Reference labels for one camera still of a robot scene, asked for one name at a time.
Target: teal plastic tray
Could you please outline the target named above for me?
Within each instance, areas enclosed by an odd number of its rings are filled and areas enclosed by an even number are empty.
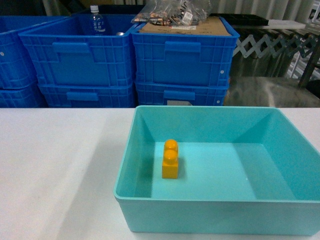
[[[178,179],[162,179],[168,139]],[[134,232],[313,235],[320,155],[276,108],[139,106],[114,195]]]

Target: white table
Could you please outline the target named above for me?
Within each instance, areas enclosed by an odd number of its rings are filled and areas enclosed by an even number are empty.
[[[282,112],[320,150],[320,108]],[[134,233],[113,187],[134,109],[0,109],[0,240],[316,240]]]
[[[291,20],[270,19],[267,26],[232,25],[234,29],[304,29],[305,24]]]

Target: tray bottom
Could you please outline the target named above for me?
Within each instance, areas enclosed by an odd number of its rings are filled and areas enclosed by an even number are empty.
[[[162,179],[164,142],[154,146],[150,197],[170,200],[295,200],[259,143],[179,143],[178,179]]]

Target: plastic bag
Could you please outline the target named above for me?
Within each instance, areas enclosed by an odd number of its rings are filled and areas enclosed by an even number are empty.
[[[158,26],[193,26],[206,20],[209,0],[149,0],[132,23]]]

